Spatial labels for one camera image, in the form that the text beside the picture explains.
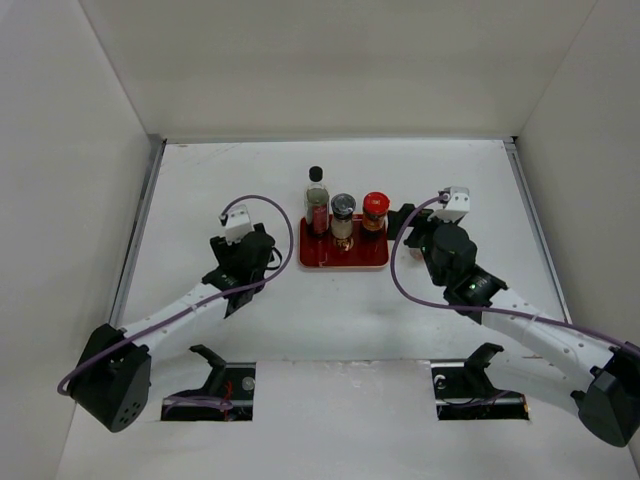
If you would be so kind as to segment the red lid chili sauce jar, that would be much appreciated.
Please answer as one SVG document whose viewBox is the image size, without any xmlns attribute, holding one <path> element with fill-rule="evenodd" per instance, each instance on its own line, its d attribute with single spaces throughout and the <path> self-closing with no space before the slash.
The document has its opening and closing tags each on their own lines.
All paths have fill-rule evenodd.
<svg viewBox="0 0 640 480">
<path fill-rule="evenodd" d="M 379 235 L 383 232 L 390 205 L 389 197 L 382 192 L 374 191 L 365 195 L 361 228 L 366 234 Z"/>
</svg>

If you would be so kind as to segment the tall dark vinegar bottle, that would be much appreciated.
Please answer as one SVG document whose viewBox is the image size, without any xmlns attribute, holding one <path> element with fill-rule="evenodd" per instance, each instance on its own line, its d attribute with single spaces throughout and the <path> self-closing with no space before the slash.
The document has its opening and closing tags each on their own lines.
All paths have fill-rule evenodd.
<svg viewBox="0 0 640 480">
<path fill-rule="evenodd" d="M 329 229 L 329 192 L 320 166 L 310 167 L 308 176 L 309 185 L 304 193 L 306 226 L 309 234 L 321 237 Z"/>
</svg>

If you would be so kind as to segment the white pepper shaker jar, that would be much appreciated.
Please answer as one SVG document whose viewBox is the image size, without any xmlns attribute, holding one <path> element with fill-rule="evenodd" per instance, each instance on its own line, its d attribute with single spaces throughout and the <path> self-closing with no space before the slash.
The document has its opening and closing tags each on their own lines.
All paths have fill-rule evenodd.
<svg viewBox="0 0 640 480">
<path fill-rule="evenodd" d="M 348 193 L 336 194 L 331 199 L 331 234 L 336 246 L 348 251 L 353 245 L 353 215 L 356 200 Z"/>
</svg>

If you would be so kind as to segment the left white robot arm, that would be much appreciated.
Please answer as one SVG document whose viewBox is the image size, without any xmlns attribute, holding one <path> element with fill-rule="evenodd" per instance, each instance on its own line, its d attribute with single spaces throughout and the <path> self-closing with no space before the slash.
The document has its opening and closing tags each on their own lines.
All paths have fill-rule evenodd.
<svg viewBox="0 0 640 480">
<path fill-rule="evenodd" d="M 190 350 L 207 362 L 190 375 L 194 390 L 180 394 L 165 413 L 185 409 L 232 410 L 218 397 L 226 364 L 204 346 L 206 333 L 248 305 L 267 282 L 272 262 L 279 258 L 275 239 L 261 223 L 227 228 L 211 238 L 218 262 L 187 294 L 170 305 L 123 328 L 97 327 L 89 336 L 75 369 L 61 382 L 60 393 L 111 433 L 128 428 L 149 399 L 152 367 Z"/>
</svg>

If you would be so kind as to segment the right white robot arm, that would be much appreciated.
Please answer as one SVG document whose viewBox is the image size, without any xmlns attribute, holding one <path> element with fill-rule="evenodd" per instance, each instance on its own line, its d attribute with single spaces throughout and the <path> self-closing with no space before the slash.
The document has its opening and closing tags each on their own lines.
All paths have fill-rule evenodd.
<svg viewBox="0 0 640 480">
<path fill-rule="evenodd" d="M 460 227 L 468 208 L 436 198 L 405 204 L 388 214 L 387 238 L 395 248 L 417 249 L 443 302 L 409 301 L 453 311 L 518 342 L 546 365 L 509 359 L 500 345 L 484 344 L 465 362 L 464 384 L 483 396 L 515 390 L 555 405 L 578 418 L 595 437 L 625 447 L 639 430 L 639 348 L 598 331 L 546 317 L 500 278 L 476 262 L 477 246 Z"/>
</svg>

